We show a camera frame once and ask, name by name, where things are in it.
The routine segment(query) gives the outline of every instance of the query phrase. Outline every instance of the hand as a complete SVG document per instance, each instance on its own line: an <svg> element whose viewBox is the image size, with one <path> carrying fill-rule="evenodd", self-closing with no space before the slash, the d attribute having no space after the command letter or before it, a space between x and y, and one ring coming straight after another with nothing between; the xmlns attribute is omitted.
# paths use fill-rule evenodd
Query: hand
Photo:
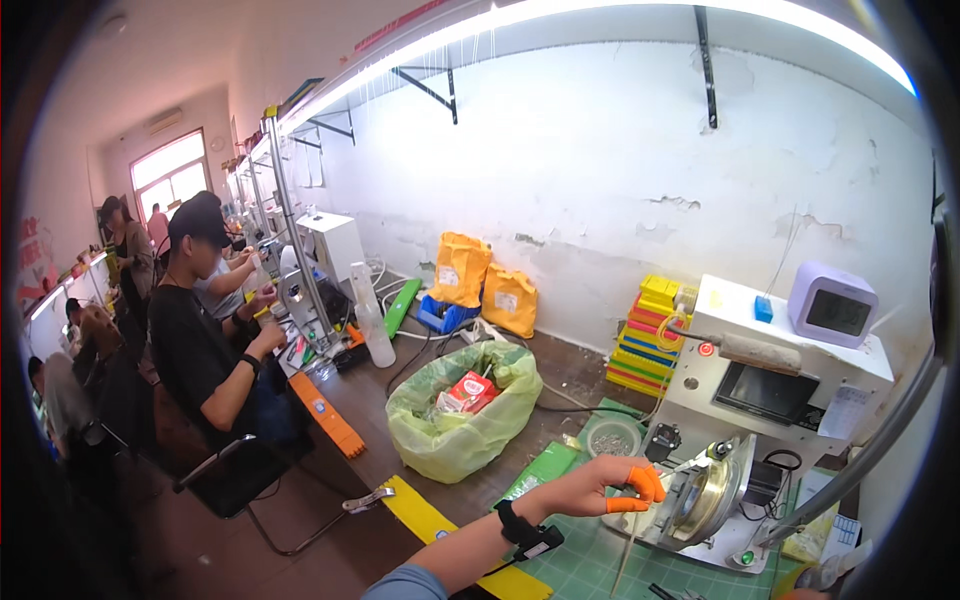
<svg viewBox="0 0 960 600"><path fill-rule="evenodd" d="M607 486L629 483L640 498L607 498ZM637 456L599 456L560 479L538 486L521 496L540 505L544 516L600 516L606 513L646 511L651 502L666 497L650 461Z"/></svg>
<svg viewBox="0 0 960 600"><path fill-rule="evenodd" d="M256 313L276 302L276 288L273 283L264 283L256 291L248 304L251 306L251 312Z"/></svg>
<svg viewBox="0 0 960 600"><path fill-rule="evenodd" d="M256 336L247 347L247 354L262 359L274 348L283 349L287 345L287 334L276 323L267 323L260 329L260 334Z"/></svg>

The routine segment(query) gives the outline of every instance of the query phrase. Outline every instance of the colorful tray stack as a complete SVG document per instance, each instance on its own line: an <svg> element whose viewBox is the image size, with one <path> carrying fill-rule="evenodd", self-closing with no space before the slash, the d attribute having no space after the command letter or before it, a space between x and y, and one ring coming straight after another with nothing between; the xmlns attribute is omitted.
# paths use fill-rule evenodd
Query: colorful tray stack
<svg viewBox="0 0 960 600"><path fill-rule="evenodd" d="M640 283L640 293L627 314L627 324L616 339L616 349L607 366L607 379L650 396L658 396L660 387L666 390L673 374L677 352L657 348L657 327L673 312L673 297L681 284L660 276L648 275ZM686 328L689 317L677 320L676 326ZM667 332L666 337L677 339Z"/></svg>

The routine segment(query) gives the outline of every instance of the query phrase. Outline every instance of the purple clock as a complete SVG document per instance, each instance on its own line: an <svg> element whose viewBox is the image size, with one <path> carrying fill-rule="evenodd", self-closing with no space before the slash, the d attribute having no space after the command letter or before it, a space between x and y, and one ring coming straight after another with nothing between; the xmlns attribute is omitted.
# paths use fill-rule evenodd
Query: purple clock
<svg viewBox="0 0 960 600"><path fill-rule="evenodd" d="M787 312L797 335L858 348L870 332L879 300L862 277L815 260L797 269Z"/></svg>

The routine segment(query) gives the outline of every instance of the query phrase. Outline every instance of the trash bag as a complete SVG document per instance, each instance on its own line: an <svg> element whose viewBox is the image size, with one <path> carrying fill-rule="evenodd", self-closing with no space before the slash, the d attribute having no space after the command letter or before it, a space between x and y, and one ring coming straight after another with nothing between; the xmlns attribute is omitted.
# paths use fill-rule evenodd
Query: trash bag
<svg viewBox="0 0 960 600"><path fill-rule="evenodd" d="M489 379L501 390L490 404L476 415L434 410L440 392L488 365ZM480 342L401 383L387 399L387 426L405 465L441 483L457 483L499 456L527 424L542 389L533 352L509 342Z"/></svg>

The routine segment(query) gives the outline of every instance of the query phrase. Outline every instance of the blue sleeve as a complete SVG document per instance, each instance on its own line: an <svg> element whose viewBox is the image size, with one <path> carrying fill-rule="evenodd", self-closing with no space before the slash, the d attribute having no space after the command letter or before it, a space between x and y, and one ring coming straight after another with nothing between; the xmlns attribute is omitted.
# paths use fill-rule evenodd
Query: blue sleeve
<svg viewBox="0 0 960 600"><path fill-rule="evenodd" d="M446 590L422 566L402 564L373 584L362 600L446 600Z"/></svg>

